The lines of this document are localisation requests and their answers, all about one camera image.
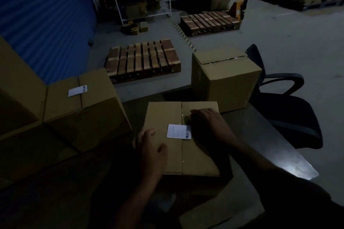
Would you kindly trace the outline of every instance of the concrete floor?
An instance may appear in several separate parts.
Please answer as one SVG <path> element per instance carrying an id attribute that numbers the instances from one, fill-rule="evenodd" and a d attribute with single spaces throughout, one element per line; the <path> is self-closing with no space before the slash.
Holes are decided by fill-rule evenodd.
<path id="1" fill-rule="evenodd" d="M 172 18 L 179 23 L 180 14 Z M 191 83 L 192 49 L 166 17 L 149 22 L 149 31 L 127 36 L 119 26 L 100 24 L 90 52 L 89 70 L 104 66 L 110 47 L 170 38 L 182 64 L 177 74 L 116 84 L 122 101 L 144 97 Z M 294 93 L 314 109 L 323 132 L 324 147 L 299 152 L 319 172 L 313 181 L 328 191 L 333 201 L 344 205 L 344 8 L 327 8 L 304 13 L 258 0 L 249 0 L 239 31 L 190 38 L 197 50 L 236 46 L 243 51 L 255 43 L 270 73 L 299 73 L 304 86 Z M 281 93 L 291 83 L 264 86 L 263 92 Z"/>

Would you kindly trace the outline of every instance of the chair backrest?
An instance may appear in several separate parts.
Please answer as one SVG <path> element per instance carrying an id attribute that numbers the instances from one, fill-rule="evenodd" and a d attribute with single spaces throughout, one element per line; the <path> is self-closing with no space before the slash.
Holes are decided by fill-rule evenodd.
<path id="1" fill-rule="evenodd" d="M 249 48 L 247 48 L 246 52 L 245 52 L 248 56 L 248 58 L 250 58 L 250 60 L 252 62 L 254 62 L 256 65 L 258 65 L 262 71 L 259 75 L 258 81 L 257 81 L 257 88 L 260 87 L 260 85 L 263 83 L 264 78 L 265 78 L 265 68 L 264 68 L 264 63 L 263 60 L 260 56 L 260 53 L 258 51 L 258 48 L 255 44 L 251 45 Z"/>

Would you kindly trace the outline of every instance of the barcode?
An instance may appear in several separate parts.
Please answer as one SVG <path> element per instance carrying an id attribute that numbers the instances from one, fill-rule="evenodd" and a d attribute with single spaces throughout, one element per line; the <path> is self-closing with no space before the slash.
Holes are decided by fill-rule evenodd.
<path id="1" fill-rule="evenodd" d="M 189 133 L 190 133 L 190 131 L 189 131 L 189 126 L 187 126 L 187 133 L 185 134 L 185 137 L 188 139 L 189 138 Z"/>

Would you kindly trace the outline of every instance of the wooden pallet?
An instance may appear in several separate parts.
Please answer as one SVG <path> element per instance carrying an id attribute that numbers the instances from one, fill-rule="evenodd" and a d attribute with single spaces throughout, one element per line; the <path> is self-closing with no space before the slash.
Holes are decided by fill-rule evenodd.
<path id="1" fill-rule="evenodd" d="M 187 36 L 199 36 L 209 33 L 237 30 L 241 22 L 226 12 L 206 12 L 180 17 L 180 27 Z"/>
<path id="2" fill-rule="evenodd" d="M 170 39 L 113 47 L 105 62 L 112 83 L 129 82 L 181 71 Z"/>

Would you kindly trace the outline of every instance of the office chair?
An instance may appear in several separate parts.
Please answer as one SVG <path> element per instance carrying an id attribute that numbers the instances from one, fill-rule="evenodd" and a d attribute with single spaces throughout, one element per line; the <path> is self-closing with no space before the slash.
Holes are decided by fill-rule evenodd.
<path id="1" fill-rule="evenodd" d="M 311 105 L 291 94 L 300 89 L 303 76 L 297 73 L 266 74 L 263 60 L 256 45 L 246 50 L 247 56 L 256 63 L 262 72 L 252 92 L 250 103 L 260 112 L 296 149 L 320 149 L 323 146 L 318 120 Z M 277 78 L 267 82 L 264 79 Z M 294 85 L 283 94 L 260 92 L 259 87 L 283 80 L 294 81 Z"/>

